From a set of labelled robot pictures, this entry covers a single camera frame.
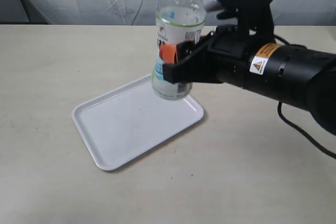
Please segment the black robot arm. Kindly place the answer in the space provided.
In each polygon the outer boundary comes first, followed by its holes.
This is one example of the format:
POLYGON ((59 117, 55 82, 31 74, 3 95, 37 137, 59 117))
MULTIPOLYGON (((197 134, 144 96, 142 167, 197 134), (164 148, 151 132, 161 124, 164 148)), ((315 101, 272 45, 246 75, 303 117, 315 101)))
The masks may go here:
POLYGON ((308 111, 335 133, 335 55, 274 36, 240 37, 235 25, 218 26, 197 44, 178 44, 177 62, 162 66, 170 83, 228 83, 308 111))

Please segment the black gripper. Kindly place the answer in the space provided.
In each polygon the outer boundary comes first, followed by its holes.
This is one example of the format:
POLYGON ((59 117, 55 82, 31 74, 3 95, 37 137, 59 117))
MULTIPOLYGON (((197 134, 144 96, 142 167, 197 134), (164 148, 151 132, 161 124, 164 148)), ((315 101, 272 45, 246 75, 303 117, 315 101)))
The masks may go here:
POLYGON ((253 52, 264 43, 260 35, 241 37, 236 25, 220 25, 205 38, 197 31, 159 34, 159 64, 169 83, 228 83, 245 86, 253 52), (196 44, 202 39, 202 45, 196 44))

